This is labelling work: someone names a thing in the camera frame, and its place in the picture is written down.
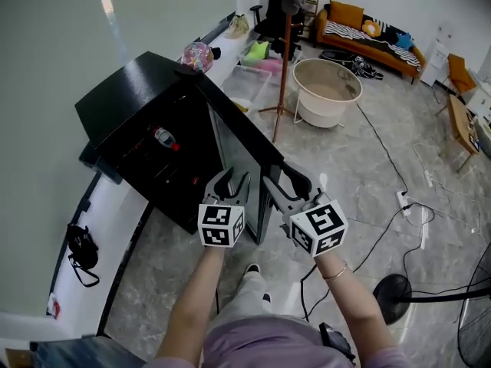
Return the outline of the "white water dispenser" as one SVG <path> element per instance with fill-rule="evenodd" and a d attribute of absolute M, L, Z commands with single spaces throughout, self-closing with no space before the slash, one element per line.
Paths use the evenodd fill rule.
<path fill-rule="evenodd" d="M 420 80 L 432 87 L 440 76 L 447 75 L 448 56 L 454 40 L 455 26 L 451 21 L 442 21 L 438 24 L 435 35 L 430 41 L 426 63 Z"/>

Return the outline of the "orange cushion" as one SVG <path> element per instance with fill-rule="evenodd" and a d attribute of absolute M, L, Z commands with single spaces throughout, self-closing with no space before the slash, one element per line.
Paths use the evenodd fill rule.
<path fill-rule="evenodd" d="M 361 30 L 364 9 L 356 5 L 349 5 L 337 1 L 330 1 L 328 20 Z"/>

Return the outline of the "black standing fan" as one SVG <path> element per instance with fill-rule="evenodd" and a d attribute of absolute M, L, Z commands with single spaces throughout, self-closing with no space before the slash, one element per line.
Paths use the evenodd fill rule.
<path fill-rule="evenodd" d="M 460 302 L 457 350 L 467 368 L 491 368 L 491 243 L 483 252 L 469 284 L 437 292 L 416 291 L 402 274 L 389 274 L 374 289 L 387 325 L 398 322 L 412 304 Z"/>

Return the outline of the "red and white packet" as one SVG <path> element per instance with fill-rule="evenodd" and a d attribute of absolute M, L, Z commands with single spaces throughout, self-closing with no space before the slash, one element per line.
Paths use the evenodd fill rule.
<path fill-rule="evenodd" d="M 51 292 L 48 297 L 47 315 L 52 316 L 54 319 L 57 319 L 60 312 L 61 312 L 61 306 L 58 303 L 58 300 L 55 297 L 54 293 Z"/>

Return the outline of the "orange sofa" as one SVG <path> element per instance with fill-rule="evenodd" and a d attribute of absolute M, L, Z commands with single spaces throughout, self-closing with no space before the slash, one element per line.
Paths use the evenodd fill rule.
<path fill-rule="evenodd" d="M 412 80 L 420 78 L 426 65 L 410 33 L 366 15 L 361 7 L 335 0 L 315 18 L 315 42 L 350 51 Z"/>

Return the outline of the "person's right forearm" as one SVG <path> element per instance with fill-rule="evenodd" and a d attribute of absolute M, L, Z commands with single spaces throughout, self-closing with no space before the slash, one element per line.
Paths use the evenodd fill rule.
<path fill-rule="evenodd" d="M 362 362 L 396 343 L 384 322 L 381 309 L 373 294 L 334 252 L 315 257 L 340 309 Z"/>

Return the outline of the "round white tub table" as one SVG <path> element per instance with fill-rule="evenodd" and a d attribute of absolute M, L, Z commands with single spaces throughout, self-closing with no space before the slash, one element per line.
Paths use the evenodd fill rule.
<path fill-rule="evenodd" d="M 336 127 L 346 107 L 356 104 L 363 92 L 362 83 L 350 70 L 320 58 L 297 62 L 292 77 L 298 88 L 295 123 Z"/>

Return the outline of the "person's lilac shirt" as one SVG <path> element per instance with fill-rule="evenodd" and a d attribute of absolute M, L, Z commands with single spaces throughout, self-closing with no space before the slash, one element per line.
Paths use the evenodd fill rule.
<path fill-rule="evenodd" d="M 159 357 L 142 368 L 354 368 L 340 351 L 324 345 L 321 333 L 292 317 L 255 316 L 212 329 L 197 363 Z"/>

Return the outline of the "wooden coat rack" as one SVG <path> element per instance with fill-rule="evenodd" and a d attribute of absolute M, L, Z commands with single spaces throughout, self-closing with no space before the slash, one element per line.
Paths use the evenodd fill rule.
<path fill-rule="evenodd" d="M 259 110 L 260 113 L 275 111 L 276 112 L 276 120 L 275 127 L 272 135 L 272 142 L 276 143 L 278 138 L 279 125 L 281 122 L 281 118 L 284 114 L 292 115 L 292 112 L 285 107 L 285 94 L 286 94 L 286 86 L 287 86 L 287 78 L 288 78 L 288 65 L 291 58 L 295 55 L 295 50 L 298 48 L 295 44 L 296 35 L 292 34 L 292 30 L 296 28 L 301 28 L 303 26 L 302 22 L 297 24 L 292 23 L 292 14 L 287 14 L 285 19 L 285 35 L 281 38 L 281 41 L 284 44 L 283 50 L 283 60 L 282 60 L 282 76 L 280 81 L 280 91 L 278 97 L 278 103 L 275 107 L 266 107 Z"/>

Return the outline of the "beige fabric bag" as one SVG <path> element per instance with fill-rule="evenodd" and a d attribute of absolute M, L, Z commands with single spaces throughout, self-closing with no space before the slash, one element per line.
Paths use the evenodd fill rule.
<path fill-rule="evenodd" d="M 235 15 L 229 23 L 229 27 L 225 31 L 224 37 L 226 39 L 238 39 L 246 35 L 249 32 L 249 29 L 247 17 L 244 14 Z"/>

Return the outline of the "brown cardboard box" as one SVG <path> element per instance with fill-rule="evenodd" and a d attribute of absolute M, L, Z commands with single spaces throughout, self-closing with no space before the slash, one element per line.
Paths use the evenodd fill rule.
<path fill-rule="evenodd" d="M 0 348 L 0 368 L 33 368 L 31 351 Z"/>

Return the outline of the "black round tray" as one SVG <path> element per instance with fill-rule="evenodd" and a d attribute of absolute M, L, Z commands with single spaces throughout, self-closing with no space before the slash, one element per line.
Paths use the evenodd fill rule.
<path fill-rule="evenodd" d="M 349 51 L 338 51 L 334 49 L 325 49 L 319 55 L 321 59 L 340 64 L 343 67 L 350 67 L 357 57 Z"/>

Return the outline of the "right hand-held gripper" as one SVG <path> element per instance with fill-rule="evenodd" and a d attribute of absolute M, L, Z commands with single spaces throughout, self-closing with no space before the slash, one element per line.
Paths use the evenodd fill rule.
<path fill-rule="evenodd" d="M 319 179 L 304 167 L 284 161 L 282 171 L 290 179 L 297 197 L 287 195 L 267 176 L 262 181 L 282 214 L 281 229 L 287 238 L 313 258 L 341 245 L 348 221 L 338 201 L 330 200 L 322 192 Z"/>

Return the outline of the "black shoulder bag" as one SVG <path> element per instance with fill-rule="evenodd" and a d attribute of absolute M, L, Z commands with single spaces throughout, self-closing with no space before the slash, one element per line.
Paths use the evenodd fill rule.
<path fill-rule="evenodd" d="M 100 283 L 100 278 L 91 272 L 98 263 L 98 246 L 95 244 L 87 226 L 84 228 L 68 224 L 65 238 L 68 242 L 70 254 L 68 260 L 80 283 L 86 288 L 92 288 Z M 79 274 L 84 272 L 93 278 L 90 283 L 85 283 Z"/>

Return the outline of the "black glass-door mini fridge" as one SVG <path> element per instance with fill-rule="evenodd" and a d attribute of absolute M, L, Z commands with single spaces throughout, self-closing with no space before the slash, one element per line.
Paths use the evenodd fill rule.
<path fill-rule="evenodd" d="M 75 109 L 97 153 L 151 205 L 189 233 L 205 187 L 221 171 L 204 96 L 175 61 L 145 52 L 98 84 Z M 152 135 L 173 134 L 177 152 Z"/>

